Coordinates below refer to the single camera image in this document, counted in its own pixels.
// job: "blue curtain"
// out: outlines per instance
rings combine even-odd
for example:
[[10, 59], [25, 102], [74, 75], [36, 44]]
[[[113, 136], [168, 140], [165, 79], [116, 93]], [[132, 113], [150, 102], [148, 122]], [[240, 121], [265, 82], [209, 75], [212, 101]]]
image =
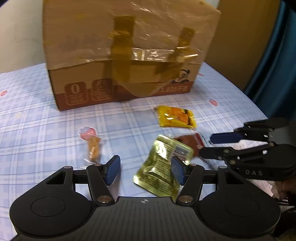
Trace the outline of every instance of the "blue curtain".
[[244, 93], [268, 118], [296, 119], [296, 13], [283, 1], [269, 43]]

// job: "packing tape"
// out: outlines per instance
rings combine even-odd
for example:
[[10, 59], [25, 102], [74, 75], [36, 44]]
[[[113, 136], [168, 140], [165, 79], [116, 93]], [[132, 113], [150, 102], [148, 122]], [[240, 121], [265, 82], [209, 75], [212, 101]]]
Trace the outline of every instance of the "packing tape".
[[111, 46], [112, 77], [132, 95], [147, 97], [156, 93], [161, 87], [179, 76], [184, 64], [198, 54], [190, 49], [190, 42], [195, 34], [191, 28], [183, 28], [180, 33], [178, 46], [161, 67], [156, 68], [155, 74], [161, 73], [161, 83], [130, 83], [132, 65], [133, 29], [135, 17], [118, 16], [114, 18], [113, 43]]

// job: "snack package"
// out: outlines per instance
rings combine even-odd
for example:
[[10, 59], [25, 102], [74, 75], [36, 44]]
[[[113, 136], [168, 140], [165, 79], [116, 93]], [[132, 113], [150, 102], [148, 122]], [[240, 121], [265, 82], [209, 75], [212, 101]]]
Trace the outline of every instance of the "snack package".
[[192, 111], [169, 106], [157, 108], [158, 122], [160, 127], [176, 126], [195, 128], [196, 122]]
[[193, 156], [198, 156], [201, 148], [205, 147], [205, 139], [199, 133], [184, 134], [174, 138], [175, 140], [191, 147], [194, 151]]
[[180, 185], [172, 174], [172, 156], [179, 157], [189, 164], [193, 149], [164, 135], [158, 135], [151, 148], [149, 157], [133, 176], [133, 182], [157, 196], [177, 198]]
[[100, 156], [100, 148], [99, 143], [101, 141], [101, 138], [96, 136], [91, 136], [87, 140], [87, 146], [88, 146], [88, 157], [85, 158], [84, 165], [81, 166], [81, 168], [86, 169], [88, 166], [95, 164]]

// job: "metal screw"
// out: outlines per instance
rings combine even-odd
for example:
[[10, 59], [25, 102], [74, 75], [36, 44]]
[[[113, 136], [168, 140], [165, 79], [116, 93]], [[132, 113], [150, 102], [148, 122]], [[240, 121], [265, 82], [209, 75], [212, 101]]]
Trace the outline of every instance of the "metal screw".
[[101, 203], [109, 203], [111, 202], [112, 198], [110, 196], [102, 195], [97, 198], [98, 202]]
[[192, 202], [193, 201], [193, 197], [187, 196], [187, 195], [183, 195], [183, 196], [179, 197], [179, 201], [180, 202], [184, 202], [184, 203]]

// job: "gold snack packet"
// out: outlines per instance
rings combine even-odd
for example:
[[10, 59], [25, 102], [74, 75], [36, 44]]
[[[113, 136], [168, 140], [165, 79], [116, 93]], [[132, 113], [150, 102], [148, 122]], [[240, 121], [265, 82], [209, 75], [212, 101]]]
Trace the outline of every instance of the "gold snack packet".
[[171, 196], [175, 200], [180, 185], [170, 168], [172, 156], [188, 165], [193, 152], [191, 147], [175, 139], [158, 135], [148, 159], [133, 176], [133, 182], [159, 197]]
[[160, 127], [176, 126], [195, 128], [196, 122], [193, 112], [186, 109], [180, 109], [169, 106], [159, 106], [157, 108], [158, 122]]

